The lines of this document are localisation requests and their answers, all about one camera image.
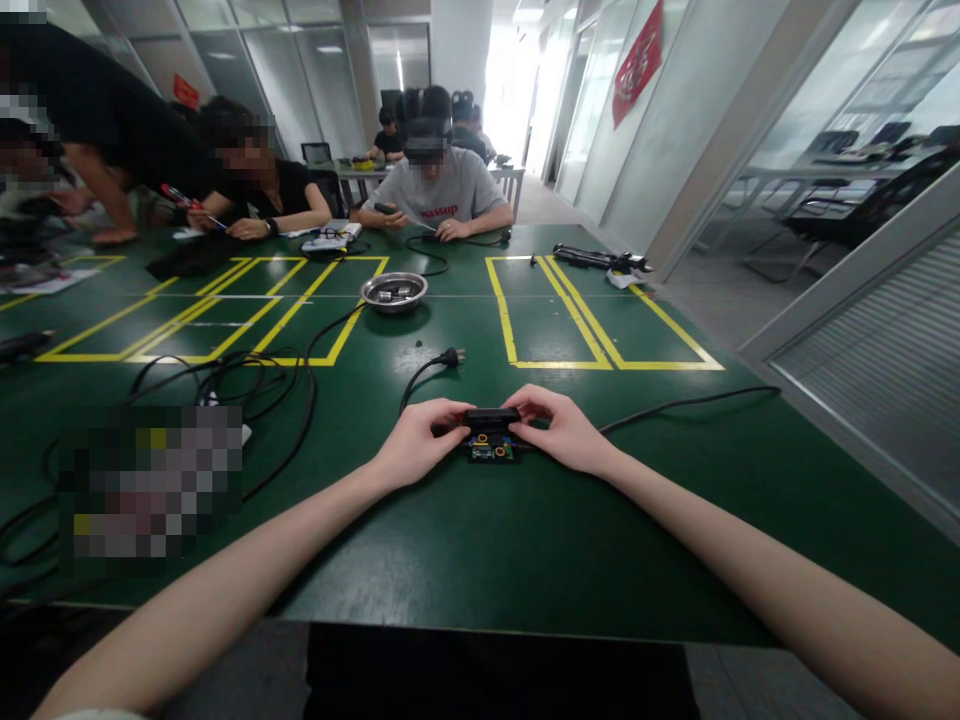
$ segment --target black chair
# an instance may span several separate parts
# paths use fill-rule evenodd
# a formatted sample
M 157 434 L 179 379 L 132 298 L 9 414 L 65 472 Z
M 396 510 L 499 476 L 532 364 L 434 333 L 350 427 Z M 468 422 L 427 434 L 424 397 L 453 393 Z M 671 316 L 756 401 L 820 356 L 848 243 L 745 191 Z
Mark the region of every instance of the black chair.
M 827 245 L 839 245 L 855 250 L 868 237 L 873 235 L 890 218 L 909 205 L 920 193 L 936 182 L 944 173 L 960 160 L 960 149 L 948 149 L 921 160 L 909 170 L 874 190 L 863 202 L 855 206 L 845 217 L 828 219 L 825 217 L 790 216 L 780 219 L 784 229 L 757 245 L 743 258 L 743 264 L 750 270 L 772 283 L 785 283 L 792 280 L 803 270 L 810 259 Z M 842 200 L 810 199 L 801 203 L 798 210 L 810 203 L 841 204 L 849 208 Z M 765 272 L 760 265 L 784 264 L 782 261 L 757 257 L 767 245 L 782 236 L 792 233 L 795 238 L 810 243 L 803 258 L 786 276 L 774 276 Z
M 343 192 L 340 189 L 340 176 L 336 170 L 311 170 L 313 181 L 320 188 L 323 199 L 330 206 L 330 212 L 335 218 L 347 217 L 347 204 L 343 201 Z
M 303 153 L 303 161 L 307 165 L 333 160 L 333 155 L 330 154 L 330 143 L 300 143 L 300 152 Z
M 912 122 L 887 123 L 880 132 L 873 136 L 870 145 L 879 145 L 880 143 L 895 143 L 903 137 L 903 134 L 910 129 Z
M 923 141 L 923 147 L 935 147 L 937 145 L 956 145 L 960 142 L 960 125 L 941 125 L 933 129 L 933 132 Z
M 813 142 L 803 151 L 804 156 L 816 156 L 816 155 L 835 155 L 836 153 L 844 150 L 845 148 L 853 145 L 857 138 L 860 137 L 860 133 L 856 130 L 827 130 L 825 132 L 819 133 L 814 139 Z M 777 207 L 767 207 L 767 202 L 776 195 L 780 190 L 790 183 L 796 183 L 797 180 L 785 179 L 778 180 L 777 184 L 774 186 L 773 190 L 770 191 L 770 194 L 767 195 L 766 200 L 760 203 L 760 209 L 766 210 L 769 213 L 776 215 L 777 213 L 783 210 L 783 206 Z M 820 188 L 827 187 L 833 189 L 833 198 L 837 197 L 837 193 L 840 192 L 841 188 L 845 188 L 850 184 L 849 180 L 844 180 L 843 178 L 817 178 L 810 183 L 810 192 L 804 198 L 804 202 L 809 200 L 815 193 L 817 193 Z

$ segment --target forearm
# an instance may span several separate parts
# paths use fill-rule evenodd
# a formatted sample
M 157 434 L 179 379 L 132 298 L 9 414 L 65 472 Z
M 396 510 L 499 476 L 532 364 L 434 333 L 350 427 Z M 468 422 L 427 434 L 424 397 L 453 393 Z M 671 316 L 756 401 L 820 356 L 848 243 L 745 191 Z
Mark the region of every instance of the forearm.
M 869 717 L 960 717 L 960 658 L 785 545 L 616 452 L 599 473 Z
M 137 610 L 54 685 L 34 720 L 145 713 L 192 682 L 330 540 L 386 494 L 363 466 L 249 532 Z
M 471 235 L 479 235 L 480 233 L 490 232 L 491 230 L 499 230 L 502 227 L 512 224 L 513 208 L 507 203 L 498 205 L 486 215 L 481 215 L 467 223 L 467 225 L 470 226 Z
M 137 229 L 137 223 L 130 212 L 130 203 L 117 176 L 103 162 L 100 152 L 89 145 L 67 143 L 64 153 L 73 169 L 92 193 L 103 204 L 114 226 L 120 230 Z
M 383 213 L 378 213 L 376 210 L 360 208 L 357 217 L 363 227 L 373 228 L 375 230 L 383 230 L 383 228 L 386 227 L 387 216 Z
M 323 227 L 330 222 L 332 217 L 329 210 L 307 210 L 306 212 L 284 215 L 275 219 L 280 232 L 292 232 L 293 230 Z

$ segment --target black t-shirt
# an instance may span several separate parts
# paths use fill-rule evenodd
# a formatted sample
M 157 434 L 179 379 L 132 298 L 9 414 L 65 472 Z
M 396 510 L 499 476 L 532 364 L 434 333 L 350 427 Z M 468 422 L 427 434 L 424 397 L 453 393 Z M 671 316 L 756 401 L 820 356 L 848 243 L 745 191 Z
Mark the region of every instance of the black t-shirt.
M 381 130 L 377 133 L 377 137 L 374 138 L 373 144 L 375 147 L 380 148 L 384 155 L 387 153 L 403 152 L 403 145 L 400 144 L 400 133 L 387 135 Z
M 453 129 L 453 145 L 455 147 L 473 150 L 477 155 L 480 156 L 480 159 L 483 160 L 484 164 L 486 164 L 487 146 L 483 144 L 483 140 L 478 138 L 462 125 Z
M 225 182 L 222 183 L 218 192 L 235 205 L 242 206 L 250 203 L 257 209 L 260 218 L 283 217 L 307 212 L 310 209 L 310 203 L 307 202 L 305 190 L 307 185 L 314 182 L 314 179 L 310 176 L 306 165 L 278 159 L 277 175 L 280 176 L 280 202 L 283 203 L 283 208 L 280 210 L 274 207 L 263 190 L 251 187 L 229 172 L 224 173 Z
M 163 98 L 70 33 L 17 17 L 0 22 L 0 45 L 10 48 L 13 77 L 34 87 L 63 142 L 95 146 L 108 165 L 158 192 L 169 183 L 188 197 L 209 194 L 219 163 Z

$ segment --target gray t-shirt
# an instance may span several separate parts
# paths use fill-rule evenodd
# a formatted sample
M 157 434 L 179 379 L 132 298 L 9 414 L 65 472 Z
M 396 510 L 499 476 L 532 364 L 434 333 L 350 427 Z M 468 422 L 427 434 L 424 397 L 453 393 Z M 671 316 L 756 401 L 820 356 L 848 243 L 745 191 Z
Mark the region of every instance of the gray t-shirt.
M 394 203 L 411 219 L 437 227 L 447 218 L 467 222 L 506 205 L 507 199 L 475 152 L 451 147 L 447 153 L 440 177 L 432 182 L 421 176 L 416 165 L 401 160 L 363 209 L 375 211 L 374 203 Z

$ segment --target ceiling light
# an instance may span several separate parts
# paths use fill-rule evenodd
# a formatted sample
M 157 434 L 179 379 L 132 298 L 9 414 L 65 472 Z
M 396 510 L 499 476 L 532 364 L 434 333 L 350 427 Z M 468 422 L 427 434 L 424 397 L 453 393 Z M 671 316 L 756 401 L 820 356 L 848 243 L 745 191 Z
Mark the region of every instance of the ceiling light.
M 536 22 L 543 15 L 543 8 L 536 8 L 534 10 L 522 10 L 517 8 L 513 13 L 513 21 L 515 23 L 522 22 Z

